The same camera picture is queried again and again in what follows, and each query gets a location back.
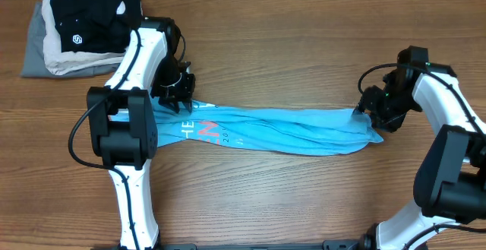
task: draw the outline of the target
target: folded black shirt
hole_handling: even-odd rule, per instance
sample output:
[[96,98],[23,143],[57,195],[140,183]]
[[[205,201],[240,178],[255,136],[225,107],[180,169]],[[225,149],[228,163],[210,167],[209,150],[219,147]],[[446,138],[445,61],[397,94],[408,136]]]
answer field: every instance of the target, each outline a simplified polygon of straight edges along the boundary
[[[116,10],[123,2],[123,14]],[[124,52],[141,23],[140,0],[51,0],[63,52]]]

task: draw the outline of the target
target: brown wood surface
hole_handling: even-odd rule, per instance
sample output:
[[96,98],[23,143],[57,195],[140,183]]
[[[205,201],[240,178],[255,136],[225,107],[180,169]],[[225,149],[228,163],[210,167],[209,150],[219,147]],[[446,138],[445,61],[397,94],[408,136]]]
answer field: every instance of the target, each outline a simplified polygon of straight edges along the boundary
[[[90,86],[19,78],[34,0],[0,1],[0,249],[86,249],[120,238],[106,171],[68,154]],[[195,98],[282,108],[349,108],[372,65],[409,45],[451,64],[486,118],[486,0],[143,0],[172,17],[197,75]],[[378,84],[383,73],[365,85]],[[434,136],[411,112],[385,141],[348,156],[303,157],[186,141],[153,161],[153,209],[166,243],[322,242],[358,238],[412,198]],[[79,156],[99,161],[84,126]],[[478,221],[472,226],[483,226]],[[431,249],[480,249],[486,236],[448,230]]]

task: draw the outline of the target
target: light blue fabric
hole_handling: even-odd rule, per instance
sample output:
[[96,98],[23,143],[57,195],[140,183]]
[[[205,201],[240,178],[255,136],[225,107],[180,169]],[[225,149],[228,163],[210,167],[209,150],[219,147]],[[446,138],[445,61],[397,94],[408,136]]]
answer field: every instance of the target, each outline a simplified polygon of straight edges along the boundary
[[[186,139],[225,147],[325,156],[356,152],[383,138],[352,109],[241,109],[194,101],[179,114],[152,100],[159,147]],[[127,113],[112,117],[127,121]]]

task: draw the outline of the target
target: pile of folded clothes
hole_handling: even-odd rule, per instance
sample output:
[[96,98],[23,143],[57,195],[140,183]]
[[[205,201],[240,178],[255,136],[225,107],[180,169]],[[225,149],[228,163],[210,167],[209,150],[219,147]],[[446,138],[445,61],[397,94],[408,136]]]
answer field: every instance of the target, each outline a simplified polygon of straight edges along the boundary
[[43,0],[30,21],[22,77],[106,74],[122,62],[140,0]]

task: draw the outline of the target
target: cable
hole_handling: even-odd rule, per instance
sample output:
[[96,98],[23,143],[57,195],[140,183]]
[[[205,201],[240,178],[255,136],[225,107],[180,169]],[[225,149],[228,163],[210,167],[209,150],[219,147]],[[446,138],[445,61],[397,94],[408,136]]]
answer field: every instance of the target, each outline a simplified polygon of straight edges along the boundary
[[[424,69],[421,69],[421,68],[418,68],[418,67],[415,67],[415,66],[411,66],[411,65],[401,65],[401,64],[398,64],[398,63],[389,63],[389,64],[378,65],[376,67],[373,67],[373,68],[370,68],[369,70],[367,70],[359,78],[359,81],[358,81],[358,90],[359,90],[359,92],[360,93],[363,93],[363,90],[361,89],[361,82],[366,77],[366,75],[370,74],[372,71],[376,71],[377,69],[389,68],[389,67],[407,68],[407,69],[411,69],[413,71],[418,71],[418,72],[420,72],[422,74],[426,74],[426,75],[432,77],[433,79],[435,79],[436,81],[438,81],[439,83],[441,83],[442,85],[444,85],[454,95],[454,97],[456,98],[457,102],[461,106],[462,111],[465,113],[465,116],[467,117],[468,121],[471,123],[472,127],[479,133],[479,135],[481,136],[483,142],[486,143],[486,136],[484,135],[484,132],[481,130],[481,128],[479,128],[479,125],[475,121],[475,117],[472,116],[472,114],[470,113],[470,111],[469,111],[467,105],[465,104],[464,100],[462,99],[462,97],[457,93],[456,90],[454,90],[453,85],[452,84],[448,84],[442,78],[436,76],[435,74],[433,74],[432,72],[430,72],[428,70],[424,70]],[[427,228],[426,230],[424,230],[424,231],[420,232],[419,234],[417,234],[416,236],[414,236],[409,242],[407,242],[405,244],[405,246],[403,247],[403,250],[409,250],[409,248],[414,243],[416,243],[419,239],[421,239],[422,237],[426,236],[430,232],[435,231],[435,232],[438,233],[439,228],[457,229],[457,230],[462,230],[462,231],[467,231],[467,232],[472,232],[472,233],[486,233],[486,229],[477,229],[477,228],[471,228],[471,227],[467,227],[467,226],[456,226],[456,225],[445,224],[445,223],[443,223],[443,224],[437,224],[437,225],[434,225],[434,226],[432,226],[430,228]]]
[[182,43],[184,43],[184,48],[182,48],[182,53],[181,56],[179,57],[179,62],[182,62],[182,59],[184,59],[184,54],[185,54],[185,38],[181,33],[181,38],[182,38]]
[[69,149],[69,154],[73,157],[73,159],[76,162],[78,162],[78,163],[80,163],[80,164],[82,164],[84,166],[88,166],[88,167],[94,167],[94,168],[97,168],[97,169],[107,169],[107,170],[111,170],[111,171],[117,173],[121,177],[121,180],[122,180],[123,184],[125,185],[125,192],[126,192],[126,195],[127,195],[128,221],[130,223],[131,234],[134,237],[135,248],[137,250],[140,250],[140,246],[138,245],[138,240],[137,240],[137,234],[135,233],[133,215],[132,215],[132,212],[131,212],[131,199],[130,199],[130,188],[128,187],[128,177],[125,177],[125,175],[123,174],[123,172],[121,172],[120,170],[116,169],[114,166],[104,166],[104,165],[100,165],[100,164],[97,164],[97,163],[89,163],[89,162],[83,161],[80,157],[78,157],[76,155],[76,153],[74,152],[74,148],[73,148],[74,136],[76,135],[76,132],[79,129],[79,127],[81,126],[81,124],[83,124],[84,120],[88,117],[88,115],[96,107],[98,107],[99,105],[101,105],[102,103],[104,103],[111,95],[113,95],[114,92],[116,92],[123,85],[123,83],[125,82],[125,80],[127,80],[128,75],[130,74],[130,71],[131,71],[131,69],[133,68],[133,66],[135,64],[135,61],[137,60],[138,54],[140,52],[140,48],[142,47],[142,42],[141,42],[141,38],[140,38],[140,34],[138,33],[138,30],[134,30],[134,32],[137,35],[137,49],[135,50],[134,57],[131,60],[130,65],[127,68],[127,71],[123,74],[123,76],[121,77],[121,80],[115,85],[115,87],[113,87],[110,90],[110,92],[108,93],[108,95],[106,95],[106,97],[104,99],[101,99],[100,101],[96,102],[93,106],[91,106],[79,118],[79,120],[77,120],[76,124],[74,125],[73,129],[71,130],[71,133],[69,134],[68,149]]
[[467,226],[457,226],[457,225],[445,224],[445,223],[436,224],[436,225],[434,225],[432,227],[429,227],[426,230],[420,232],[415,237],[413,237],[409,242],[407,242],[405,244],[405,246],[403,246],[403,250],[409,250],[410,247],[414,243],[416,243],[419,239],[421,239],[423,236],[426,236],[430,232],[437,232],[437,233],[439,233],[439,229],[440,228],[457,229],[457,230],[467,231],[467,232],[471,232],[471,233],[482,233],[482,234],[486,233],[486,228],[484,228],[484,229],[482,229],[482,228],[472,228],[472,227],[467,227]]

